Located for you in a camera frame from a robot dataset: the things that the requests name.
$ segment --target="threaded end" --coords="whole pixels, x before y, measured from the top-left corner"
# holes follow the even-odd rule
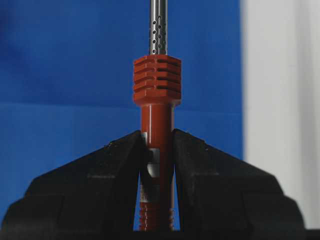
[[[169,232],[174,230],[174,210],[172,208],[165,211],[160,207],[142,206],[139,213],[139,231]]]

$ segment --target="blue backdrop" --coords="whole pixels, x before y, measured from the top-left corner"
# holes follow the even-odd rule
[[[140,128],[148,31],[148,0],[0,1],[0,220],[36,176]],[[239,0],[168,1],[175,127],[242,159],[240,34]]]

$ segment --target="horizontal groove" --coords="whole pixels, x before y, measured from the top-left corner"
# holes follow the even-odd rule
[[[143,81],[146,81],[146,80],[149,80],[149,79],[154,80],[155,77],[154,76],[145,76],[145,77],[142,77],[142,78],[140,78],[138,80],[135,80],[134,84],[139,84],[139,83],[142,83]]]
[[[158,68],[157,70],[158,70],[158,72],[168,72],[168,73],[180,76],[179,72],[169,71],[167,68]]]
[[[166,76],[158,76],[157,80],[159,80],[159,81],[168,81],[168,82],[172,82],[172,83],[175,83],[175,84],[180,84],[179,80],[173,79],[173,78],[170,78],[170,77],[166,77]]]
[[[171,64],[171,65],[173,65],[173,66],[175,66],[175,67],[180,67],[180,64],[179,64],[179,63],[173,62],[173,61],[170,61],[170,60],[158,59],[157,62],[158,62],[158,63],[161,63],[161,64],[162,64],[162,63],[165,63],[165,64]]]
[[[153,67],[146,67],[140,71],[136,71],[134,72],[134,74],[142,74],[142,73],[146,73],[146,72],[154,72],[155,69]]]
[[[137,89],[134,89],[133,91],[134,91],[134,93],[138,93],[138,92],[146,90],[146,89],[154,89],[154,88],[155,88],[155,86],[146,85],[146,86],[142,86]]]
[[[165,89],[165,90],[170,90],[170,91],[173,91],[173,92],[176,92],[178,94],[180,94],[181,92],[174,89],[173,87],[168,87],[168,86],[156,86],[157,89]]]
[[[141,62],[136,63],[135,66],[141,66],[141,65],[143,65],[143,64],[154,63],[154,62],[155,62],[154,59],[145,59],[145,60],[143,60],[143,61],[141,61]]]

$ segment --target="metal rod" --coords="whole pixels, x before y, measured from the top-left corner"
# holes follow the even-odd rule
[[[149,53],[168,54],[168,0],[150,0]]]

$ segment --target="red tool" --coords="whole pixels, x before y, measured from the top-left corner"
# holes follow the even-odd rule
[[[181,61],[167,55],[168,0],[150,0],[149,54],[134,62],[134,102],[152,154],[140,171],[140,231],[173,230],[172,131],[181,103]]]

